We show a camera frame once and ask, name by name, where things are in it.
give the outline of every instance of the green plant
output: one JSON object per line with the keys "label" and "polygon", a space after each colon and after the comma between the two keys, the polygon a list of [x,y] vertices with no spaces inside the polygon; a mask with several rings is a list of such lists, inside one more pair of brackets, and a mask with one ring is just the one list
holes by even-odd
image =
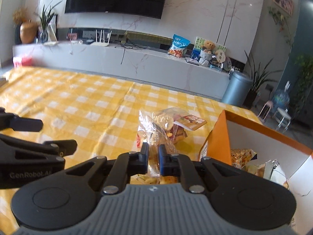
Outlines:
{"label": "green plant", "polygon": [[279,32],[282,32],[285,30],[287,32],[287,35],[284,35],[286,38],[286,43],[290,47],[290,51],[293,47],[293,34],[291,34],[289,26],[288,26],[288,16],[284,16],[277,8],[274,7],[268,7],[269,14],[273,17],[275,25],[279,25]]}
{"label": "green plant", "polygon": [[251,54],[252,61],[253,61],[253,70],[252,70],[251,62],[250,62],[250,59],[249,59],[246,51],[245,51],[245,54],[246,54],[246,57],[247,57],[247,60],[248,60],[248,65],[249,65],[249,67],[251,69],[251,79],[253,81],[252,87],[250,89],[251,91],[257,92],[258,89],[265,82],[278,82],[277,80],[272,80],[272,79],[268,79],[267,78],[272,73],[277,73],[277,72],[282,72],[283,71],[283,70],[266,71],[266,68],[270,65],[270,63],[272,62],[273,58],[270,59],[270,61],[265,65],[264,69],[260,73],[261,62],[259,63],[259,66],[256,68],[253,55]]}
{"label": "green plant", "polygon": [[54,6],[50,6],[50,9],[47,13],[47,8],[45,8],[45,5],[43,5],[43,9],[42,9],[42,14],[39,15],[38,13],[35,13],[35,15],[37,15],[40,18],[40,23],[42,26],[42,30],[46,30],[48,24],[50,23],[50,21],[52,20],[53,16],[55,15],[54,12],[52,12],[52,10],[59,5],[60,3],[62,3],[62,1],[58,2],[57,4],[55,4]]}
{"label": "green plant", "polygon": [[300,66],[300,72],[295,84],[297,92],[292,95],[290,100],[290,107],[294,111],[294,117],[299,114],[303,107],[307,98],[307,91],[313,82],[313,56],[308,54],[300,55],[297,57],[295,64]]}

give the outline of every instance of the glass vase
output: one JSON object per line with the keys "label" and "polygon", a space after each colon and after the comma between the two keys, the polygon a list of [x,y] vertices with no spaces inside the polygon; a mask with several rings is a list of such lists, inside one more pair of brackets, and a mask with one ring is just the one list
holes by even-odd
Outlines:
{"label": "glass vase", "polygon": [[47,30],[42,30],[42,32],[40,33],[40,42],[41,43],[45,43],[47,42],[49,39],[49,34]]}

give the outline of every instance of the orange box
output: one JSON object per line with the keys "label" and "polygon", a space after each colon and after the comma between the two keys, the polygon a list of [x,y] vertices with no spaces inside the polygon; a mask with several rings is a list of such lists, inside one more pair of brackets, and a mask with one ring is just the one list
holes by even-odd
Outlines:
{"label": "orange box", "polygon": [[255,165],[277,159],[285,172],[297,209],[293,229],[300,235],[313,227],[313,151],[257,122],[223,110],[199,152],[231,165],[231,148],[250,148]]}

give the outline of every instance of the snack bag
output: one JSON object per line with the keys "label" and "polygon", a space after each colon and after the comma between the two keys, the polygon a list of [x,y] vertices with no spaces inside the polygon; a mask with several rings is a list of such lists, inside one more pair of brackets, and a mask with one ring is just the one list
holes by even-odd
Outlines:
{"label": "snack bag", "polygon": [[149,144],[148,175],[152,178],[158,178],[160,177],[158,158],[159,146],[164,144],[168,154],[177,153],[177,150],[160,125],[150,116],[140,111],[137,147],[141,148],[143,142]]}
{"label": "snack bag", "polygon": [[187,133],[183,127],[174,124],[174,121],[179,120],[183,116],[189,114],[178,108],[169,108],[152,113],[152,118],[161,126],[170,140],[176,144],[179,141],[184,140],[187,137]]}
{"label": "snack bag", "polygon": [[238,169],[246,170],[248,162],[256,159],[256,152],[252,149],[231,149],[232,166]]}
{"label": "snack bag", "polygon": [[187,48],[189,44],[189,40],[174,34],[172,46],[167,53],[171,56],[181,58],[183,56],[184,49]]}
{"label": "snack bag", "polygon": [[270,160],[261,165],[247,165],[247,172],[280,184],[289,190],[289,184],[285,173],[276,159],[274,161]]}

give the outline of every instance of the gray trash can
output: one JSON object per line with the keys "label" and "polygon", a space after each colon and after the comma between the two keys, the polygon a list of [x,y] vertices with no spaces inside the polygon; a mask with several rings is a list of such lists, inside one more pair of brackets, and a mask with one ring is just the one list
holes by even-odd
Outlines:
{"label": "gray trash can", "polygon": [[252,86],[252,79],[237,71],[235,71],[229,78],[230,81],[221,102],[241,107]]}

